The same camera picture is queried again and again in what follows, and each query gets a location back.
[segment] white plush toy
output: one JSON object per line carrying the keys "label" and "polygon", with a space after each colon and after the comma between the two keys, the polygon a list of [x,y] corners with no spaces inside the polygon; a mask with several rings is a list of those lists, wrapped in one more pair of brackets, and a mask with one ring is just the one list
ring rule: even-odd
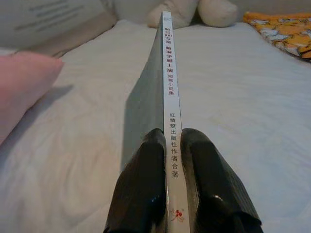
{"label": "white plush toy", "polygon": [[228,0],[165,0],[148,14],[148,26],[157,28],[161,12],[170,11],[174,29],[187,27],[197,7],[202,21],[208,26],[228,27],[237,20],[238,8]]}

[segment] orange blanket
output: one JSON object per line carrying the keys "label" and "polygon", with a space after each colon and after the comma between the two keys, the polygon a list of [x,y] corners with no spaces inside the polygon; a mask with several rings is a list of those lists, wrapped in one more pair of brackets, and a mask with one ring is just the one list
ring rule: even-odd
{"label": "orange blanket", "polygon": [[311,62],[311,13],[270,16],[246,12],[243,20],[277,48]]}

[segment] book spine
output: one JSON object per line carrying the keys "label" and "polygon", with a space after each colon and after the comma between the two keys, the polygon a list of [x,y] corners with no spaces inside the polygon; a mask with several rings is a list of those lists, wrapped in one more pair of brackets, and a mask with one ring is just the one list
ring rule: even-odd
{"label": "book spine", "polygon": [[170,12],[162,13],[162,27],[168,233],[190,233],[187,187],[180,150],[182,125]]}

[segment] wrinkled sheet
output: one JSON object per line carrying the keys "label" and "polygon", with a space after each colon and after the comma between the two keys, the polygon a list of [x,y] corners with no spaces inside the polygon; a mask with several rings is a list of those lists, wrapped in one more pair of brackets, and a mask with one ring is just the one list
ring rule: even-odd
{"label": "wrinkled sheet", "polygon": [[[102,232],[125,101],[155,29],[120,21],[63,57],[54,87],[0,147],[0,232]],[[183,127],[205,133],[269,233],[311,232],[311,66],[249,25],[175,30]]]}

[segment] white bedsheet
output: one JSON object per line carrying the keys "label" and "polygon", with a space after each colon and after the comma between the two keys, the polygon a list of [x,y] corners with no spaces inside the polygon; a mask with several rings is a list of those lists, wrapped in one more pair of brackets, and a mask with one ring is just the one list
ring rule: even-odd
{"label": "white bedsheet", "polygon": [[[156,30],[120,21],[63,57],[50,92],[0,147],[0,232],[102,232],[124,104]],[[242,179],[267,233],[311,232],[311,66],[239,23],[175,30],[183,127]]]}

